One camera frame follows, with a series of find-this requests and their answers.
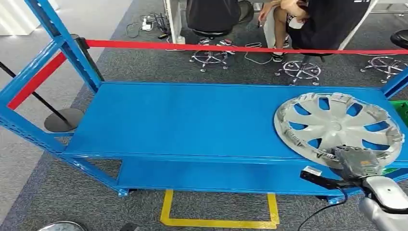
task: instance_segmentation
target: yellow floor tape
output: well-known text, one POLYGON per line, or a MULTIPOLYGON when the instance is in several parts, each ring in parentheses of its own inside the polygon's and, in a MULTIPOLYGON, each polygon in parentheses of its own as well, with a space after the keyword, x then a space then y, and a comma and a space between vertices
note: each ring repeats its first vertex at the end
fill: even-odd
POLYGON ((204 220, 204 219, 178 219, 170 218, 173 190, 166 190, 163 201, 160 221, 168 226, 191 226, 211 228, 241 228, 241 229, 276 229, 279 224, 278 206, 275 194, 268 194, 270 221, 246 221, 246 220, 204 220))

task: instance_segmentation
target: red barrier tape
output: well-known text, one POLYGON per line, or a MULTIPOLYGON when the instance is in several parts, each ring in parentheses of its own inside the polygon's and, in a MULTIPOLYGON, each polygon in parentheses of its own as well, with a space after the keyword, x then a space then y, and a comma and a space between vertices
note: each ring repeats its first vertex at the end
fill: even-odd
POLYGON ((10 109, 15 110, 27 97, 33 93, 54 71, 60 67, 66 57, 63 53, 56 55, 47 65, 33 76, 30 81, 16 94, 16 96, 7 105, 10 109))
MULTIPOLYGON (((113 41, 113 40, 86 40, 90 47, 152 49, 152 50, 186 50, 186 51, 225 51, 225 46, 204 46, 193 44, 173 44, 166 42, 136 42, 136 41, 113 41)), ((251 47, 228 47, 229 51, 242 52, 286 52, 286 53, 333 53, 333 54, 408 54, 408 50, 293 50, 251 47)))

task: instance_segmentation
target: blue shelf surface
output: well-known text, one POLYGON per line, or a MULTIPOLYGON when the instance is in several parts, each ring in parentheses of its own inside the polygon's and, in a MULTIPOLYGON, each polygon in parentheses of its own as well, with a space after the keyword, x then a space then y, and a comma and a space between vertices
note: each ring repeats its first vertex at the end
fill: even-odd
MULTIPOLYGON (((327 167, 323 176, 338 179, 327 167)), ((146 161, 126 157, 118 185, 130 189, 339 196, 299 177, 301 166, 146 161)))
MULTIPOLYGON (((311 162, 280 140, 273 116, 283 102, 308 92, 376 104, 408 134, 380 89, 104 82, 64 154, 305 166, 311 162)), ((392 166, 408 167, 406 146, 392 166)))

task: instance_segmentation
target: gray robot arm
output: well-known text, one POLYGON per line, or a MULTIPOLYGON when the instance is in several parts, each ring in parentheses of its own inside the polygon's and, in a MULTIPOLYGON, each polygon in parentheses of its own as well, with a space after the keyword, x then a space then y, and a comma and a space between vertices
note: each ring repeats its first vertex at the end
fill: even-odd
POLYGON ((408 197, 395 181, 384 176, 363 180, 366 196, 359 204, 360 211, 380 231, 408 230, 408 197))
POLYGON ((317 169, 306 167, 300 177, 326 189, 360 187, 365 196, 359 204, 360 211, 379 231, 408 231, 408 196, 391 178, 381 176, 376 155, 368 149, 335 147, 332 149, 342 170, 335 170, 343 180, 333 180, 316 175, 317 169))

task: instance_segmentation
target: black shirt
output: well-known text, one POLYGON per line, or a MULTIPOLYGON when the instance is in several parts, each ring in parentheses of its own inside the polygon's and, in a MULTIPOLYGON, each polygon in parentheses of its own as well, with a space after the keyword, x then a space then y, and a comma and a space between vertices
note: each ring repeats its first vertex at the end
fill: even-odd
POLYGON ((187 0, 186 18, 191 29, 225 31, 238 24, 238 0, 187 0))
POLYGON ((309 0, 310 18, 300 29, 301 49, 336 50, 361 21, 370 0, 309 0))

